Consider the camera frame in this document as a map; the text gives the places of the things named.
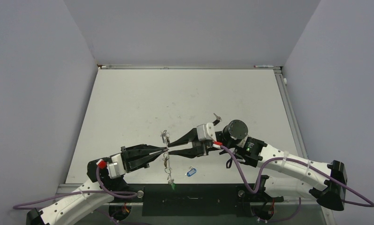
cable tie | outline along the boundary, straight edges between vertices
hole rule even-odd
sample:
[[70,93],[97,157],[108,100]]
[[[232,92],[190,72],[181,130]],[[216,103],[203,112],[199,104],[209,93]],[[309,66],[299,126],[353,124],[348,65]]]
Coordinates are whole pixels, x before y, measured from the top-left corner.
[[304,177],[306,177],[307,176],[307,174],[308,174],[308,171],[310,170],[310,165],[311,165],[311,161],[310,160],[308,160],[307,161],[307,168],[305,169],[305,173],[304,173],[304,176],[300,179],[300,180],[303,180],[304,179]]
[[80,194],[83,196],[85,200],[87,200],[86,196],[84,195],[84,192],[80,189],[80,187],[77,188],[80,192]]
[[285,163],[286,163],[286,159],[288,158],[288,155],[289,155],[288,151],[283,152],[283,160],[282,160],[282,163],[281,163],[281,168],[279,169],[278,172],[282,173],[282,170],[285,168]]

gray wall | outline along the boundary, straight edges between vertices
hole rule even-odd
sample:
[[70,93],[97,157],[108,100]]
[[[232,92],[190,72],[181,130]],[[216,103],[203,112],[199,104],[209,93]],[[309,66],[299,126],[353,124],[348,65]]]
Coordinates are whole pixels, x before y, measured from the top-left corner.
[[320,0],[65,0],[99,64],[283,65]]
[[[309,157],[344,162],[348,185],[374,201],[374,0],[322,0],[283,71]],[[374,225],[374,208],[335,217]]]
[[65,180],[96,72],[62,0],[0,0],[0,225]]

white table surface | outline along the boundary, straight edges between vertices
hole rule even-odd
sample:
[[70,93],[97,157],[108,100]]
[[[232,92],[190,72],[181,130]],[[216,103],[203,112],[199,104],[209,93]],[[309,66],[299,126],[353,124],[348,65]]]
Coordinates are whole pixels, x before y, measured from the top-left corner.
[[[164,146],[161,131],[175,141],[197,125],[213,122],[213,113],[223,121],[244,121],[249,135],[297,155],[292,132],[273,70],[198,69],[102,69],[76,145],[66,183],[83,183],[87,163],[120,152],[122,146],[141,143]],[[171,150],[189,148],[191,144]],[[128,183],[166,183],[161,159],[150,168],[125,175]],[[235,165],[225,168],[228,154],[188,159],[170,156],[175,183],[242,183]],[[191,177],[190,166],[197,169]],[[249,182],[259,169],[242,165]],[[285,177],[265,170],[274,177]]]

metal bolt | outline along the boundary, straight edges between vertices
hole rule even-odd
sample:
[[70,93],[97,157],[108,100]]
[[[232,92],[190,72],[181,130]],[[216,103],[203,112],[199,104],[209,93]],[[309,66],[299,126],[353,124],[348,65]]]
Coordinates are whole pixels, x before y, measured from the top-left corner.
[[238,196],[239,196],[239,197],[244,196],[244,194],[245,194],[245,192],[244,192],[243,190],[239,190],[239,191],[238,191]]
[[137,198],[142,198],[144,196],[144,191],[137,191]]

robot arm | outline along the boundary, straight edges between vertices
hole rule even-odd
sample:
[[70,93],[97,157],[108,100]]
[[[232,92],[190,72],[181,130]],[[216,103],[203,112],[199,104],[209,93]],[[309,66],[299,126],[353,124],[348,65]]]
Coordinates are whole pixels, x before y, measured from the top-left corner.
[[[345,190],[343,188],[327,180],[308,166],[286,159],[306,162],[346,184],[347,178],[343,163],[337,161],[333,161],[332,164],[313,162],[278,150],[263,141],[249,137],[246,124],[240,120],[233,120],[222,131],[216,132],[214,126],[220,120],[220,118],[216,118],[213,123],[199,125],[179,140],[168,144],[168,148],[170,148],[192,142],[192,148],[169,151],[169,154],[195,158],[207,156],[209,152],[219,150],[223,145],[227,148],[235,148],[234,156],[239,159],[241,164],[262,167],[268,160],[277,159],[268,163],[266,168],[279,171],[294,179],[270,178],[261,175],[260,181],[255,184],[255,187],[259,186],[259,195],[267,199],[279,196],[317,199],[317,202],[326,208],[344,209]],[[113,193],[127,190],[128,185],[123,180],[123,176],[140,168],[148,168],[149,163],[165,151],[168,151],[166,147],[141,144],[129,148],[122,147],[120,153],[89,162],[87,166],[89,179],[73,191],[73,193],[80,193],[80,195],[66,196],[39,211],[31,210],[27,215],[27,225],[73,225],[99,206],[114,200],[113,194],[103,192],[102,189],[108,189]],[[136,194],[123,197],[132,198],[135,196]]]
[[[93,160],[87,165],[89,179],[73,193],[62,198],[56,203],[41,210],[31,210],[27,214],[27,225],[73,225],[87,214],[93,212],[99,206],[114,200],[101,189],[96,175],[99,167],[99,179],[106,189],[114,193],[130,194],[124,192],[128,185],[123,180],[126,173],[140,168],[148,168],[149,163],[154,161],[166,147],[160,148],[151,145],[136,145],[133,147],[121,148],[121,152],[110,157]],[[133,198],[134,195],[125,195],[124,198]]]
[[192,148],[171,151],[170,155],[179,155],[188,158],[206,156],[213,150],[218,150],[220,145],[235,148],[234,156],[241,164],[253,167],[262,167],[267,161],[267,169],[275,170],[293,178],[265,178],[261,176],[260,192],[269,197],[302,197],[316,199],[317,203],[331,210],[344,210],[345,189],[328,180],[318,172],[309,168],[315,167],[324,174],[347,184],[344,164],[333,161],[331,164],[314,162],[281,151],[248,135],[248,128],[240,120],[231,121],[222,131],[214,131],[214,123],[199,125],[185,136],[181,137],[168,147],[192,142]]

